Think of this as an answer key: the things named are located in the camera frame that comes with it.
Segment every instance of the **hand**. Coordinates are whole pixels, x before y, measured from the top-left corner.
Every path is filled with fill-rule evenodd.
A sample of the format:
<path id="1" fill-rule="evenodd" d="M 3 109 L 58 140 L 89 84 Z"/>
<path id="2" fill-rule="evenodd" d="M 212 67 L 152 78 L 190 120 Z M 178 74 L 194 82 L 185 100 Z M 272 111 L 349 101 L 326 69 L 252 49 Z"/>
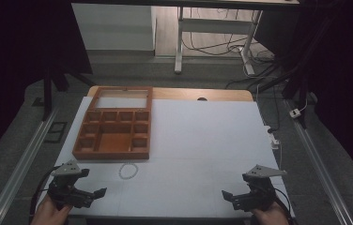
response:
<path id="1" fill-rule="evenodd" d="M 37 208 L 31 225 L 63 225 L 72 206 L 65 205 L 60 211 L 50 196 L 45 195 Z"/>
<path id="2" fill-rule="evenodd" d="M 288 225 L 285 211 L 276 202 L 265 212 L 260 209 L 253 209 L 252 213 L 256 216 L 261 225 Z"/>

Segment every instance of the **wooden tray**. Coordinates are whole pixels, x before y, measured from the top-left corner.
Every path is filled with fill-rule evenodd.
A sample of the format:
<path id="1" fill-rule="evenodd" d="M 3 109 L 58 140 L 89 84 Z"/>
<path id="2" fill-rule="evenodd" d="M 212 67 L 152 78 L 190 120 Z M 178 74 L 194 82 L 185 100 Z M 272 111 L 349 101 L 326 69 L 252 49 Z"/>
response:
<path id="1" fill-rule="evenodd" d="M 152 95 L 152 87 L 99 87 L 72 154 L 77 159 L 149 159 Z"/>

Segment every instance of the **white table leg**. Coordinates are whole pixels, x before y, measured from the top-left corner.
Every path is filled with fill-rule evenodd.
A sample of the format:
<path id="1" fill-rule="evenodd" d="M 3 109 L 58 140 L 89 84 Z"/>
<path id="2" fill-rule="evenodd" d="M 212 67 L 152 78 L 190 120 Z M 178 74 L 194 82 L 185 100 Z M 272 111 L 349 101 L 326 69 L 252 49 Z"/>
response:
<path id="1" fill-rule="evenodd" d="M 180 7 L 178 21 L 177 21 L 177 44 L 176 44 L 175 74 L 180 74 L 182 72 L 182 24 L 183 24 L 183 7 Z"/>
<path id="2" fill-rule="evenodd" d="M 248 52 L 250 50 L 250 45 L 253 41 L 253 35 L 255 34 L 256 26 L 258 25 L 259 18 L 261 17 L 261 10 L 256 10 L 253 12 L 253 22 L 250 26 L 249 33 L 247 34 L 246 43 L 244 44 L 244 48 L 240 49 L 240 55 L 243 59 L 244 67 L 246 68 L 248 75 L 254 75 L 253 66 L 250 62 L 250 58 Z"/>

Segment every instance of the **white wall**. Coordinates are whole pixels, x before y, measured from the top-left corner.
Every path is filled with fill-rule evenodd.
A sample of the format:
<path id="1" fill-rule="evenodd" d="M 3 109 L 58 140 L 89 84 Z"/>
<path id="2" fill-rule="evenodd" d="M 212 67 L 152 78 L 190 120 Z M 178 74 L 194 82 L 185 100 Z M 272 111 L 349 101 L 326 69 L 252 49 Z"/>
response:
<path id="1" fill-rule="evenodd" d="M 72 4 L 87 50 L 155 49 L 156 15 L 151 6 Z"/>

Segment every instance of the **white table surface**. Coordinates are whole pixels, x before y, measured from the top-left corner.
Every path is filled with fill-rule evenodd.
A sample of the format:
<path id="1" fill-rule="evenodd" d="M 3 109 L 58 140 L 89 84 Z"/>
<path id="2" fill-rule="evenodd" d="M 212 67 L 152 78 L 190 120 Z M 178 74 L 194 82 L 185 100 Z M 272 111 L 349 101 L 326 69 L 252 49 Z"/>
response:
<path id="1" fill-rule="evenodd" d="M 84 97 L 55 165 L 75 159 L 72 148 L 91 99 Z M 70 213 L 132 218 L 250 217 L 251 213 L 235 211 L 221 190 L 249 193 L 243 173 L 256 164 L 278 168 L 255 102 L 153 99 L 150 140 L 150 159 L 129 161 L 139 168 L 130 180 L 118 175 L 127 161 L 78 161 L 90 174 L 75 187 L 89 192 L 107 188 L 107 192 L 90 208 L 74 208 Z M 133 170 L 126 166 L 123 173 Z M 281 177 L 271 180 L 286 193 Z"/>

